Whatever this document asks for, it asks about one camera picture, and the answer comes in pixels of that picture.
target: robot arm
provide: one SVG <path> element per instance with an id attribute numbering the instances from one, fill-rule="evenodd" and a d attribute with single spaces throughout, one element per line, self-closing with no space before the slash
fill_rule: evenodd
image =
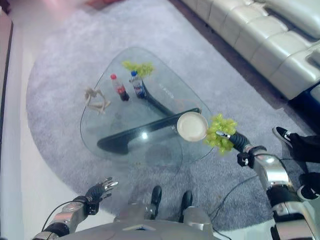
<path id="1" fill-rule="evenodd" d="M 99 203 L 104 198 L 111 196 L 110 192 L 116 185 L 118 182 L 108 177 L 91 187 L 85 196 L 78 196 L 63 207 L 62 211 L 54 216 L 48 227 L 42 229 L 32 240 L 53 240 L 74 233 L 88 215 L 98 213 Z"/>
<path id="2" fill-rule="evenodd" d="M 286 169 L 280 160 L 267 153 L 264 146 L 253 146 L 242 134 L 228 135 L 217 131 L 217 135 L 229 139 L 237 155 L 238 164 L 252 168 L 259 176 L 273 211 L 275 226 L 271 228 L 274 240 L 320 239 L 316 221 L 298 198 Z"/>

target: floor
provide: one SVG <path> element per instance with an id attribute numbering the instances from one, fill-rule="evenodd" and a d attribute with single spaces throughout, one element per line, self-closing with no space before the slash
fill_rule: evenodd
<path id="1" fill-rule="evenodd" d="M 26 90 L 42 43 L 83 2 L 10 1 L 12 11 L 9 16 L 14 30 L 6 87 L 0 175 L 1 236 L 9 240 L 31 239 L 41 230 L 51 210 L 77 196 L 51 171 L 34 144 L 28 128 Z M 112 215 L 100 210 L 96 216 L 90 216 L 81 223 L 78 230 L 112 220 Z M 271 239 L 272 225 L 271 220 L 225 234 L 237 240 Z"/>

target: green grapes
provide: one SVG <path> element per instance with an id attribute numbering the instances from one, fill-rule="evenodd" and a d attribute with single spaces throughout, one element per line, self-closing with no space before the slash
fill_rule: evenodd
<path id="1" fill-rule="evenodd" d="M 216 134 L 216 131 L 222 131 L 227 134 L 233 135 L 236 133 L 237 123 L 232 119 L 224 119 L 223 115 L 219 113 L 213 116 L 212 123 L 206 131 L 204 143 L 211 147 L 218 147 L 219 152 L 223 155 L 230 152 L 233 148 L 232 142 Z"/>
<path id="2" fill-rule="evenodd" d="M 148 75 L 151 75 L 151 73 L 155 70 L 153 64 L 151 62 L 146 62 L 142 64 L 138 64 L 135 62 L 130 62 L 130 61 L 124 61 L 122 62 L 122 65 L 128 69 L 130 72 L 131 71 L 137 71 L 138 75 L 141 78 L 144 78 Z"/>

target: white shoe sole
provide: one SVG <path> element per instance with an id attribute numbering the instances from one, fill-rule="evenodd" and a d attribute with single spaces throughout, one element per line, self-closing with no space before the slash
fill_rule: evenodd
<path id="1" fill-rule="evenodd" d="M 299 187 L 298 190 L 296 191 L 296 194 L 297 194 L 298 197 L 301 199 L 301 201 L 305 202 L 305 201 L 316 200 L 316 199 L 318 199 L 318 198 L 320 197 L 319 194 L 316 194 L 315 191 L 314 191 L 313 189 L 311 189 L 312 192 L 315 193 L 315 195 L 317 196 L 317 198 L 315 198 L 315 199 L 305 198 L 305 197 L 302 195 L 302 193 L 301 193 L 301 191 L 302 191 L 302 189 L 303 189 L 304 187 L 305 187 L 305 185 L 302 185 L 302 186 Z"/>
<path id="2" fill-rule="evenodd" d="M 284 137 L 282 137 L 282 136 L 278 133 L 278 131 L 277 131 L 277 129 L 276 129 L 275 127 L 272 128 L 272 132 L 273 132 L 273 134 L 274 134 L 280 141 L 286 143 L 287 145 L 289 145 L 289 146 L 292 148 L 291 143 L 290 143 L 287 139 L 285 139 Z"/>

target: round rug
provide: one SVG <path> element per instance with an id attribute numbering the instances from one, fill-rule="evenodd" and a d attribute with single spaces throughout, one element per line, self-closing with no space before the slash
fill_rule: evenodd
<path id="1" fill-rule="evenodd" d="M 265 87 L 262 79 L 257 77 L 253 88 L 169 1 L 124 0 L 101 11 L 80 9 L 45 42 L 34 64 L 26 97 L 28 124 L 43 159 L 77 193 L 84 194 L 106 176 L 120 182 L 101 205 L 107 211 L 117 214 L 133 201 L 149 203 L 153 187 L 161 185 L 159 219 L 178 219 L 186 190 L 192 190 L 195 206 L 211 213 L 236 184 L 255 175 L 238 166 L 236 151 L 220 156 L 213 150 L 177 171 L 117 166 L 85 147 L 80 135 L 84 89 L 94 87 L 112 59 L 132 46 L 158 56 L 214 114 L 233 118 L 242 133 L 271 153 L 282 152 L 273 126 L 281 123 L 301 132 L 283 101 L 272 93 L 266 93 L 266 101 L 255 90 Z M 282 108 L 274 109 L 270 101 Z M 266 194 L 255 178 L 230 194 L 214 225 L 230 230 L 270 218 Z"/>

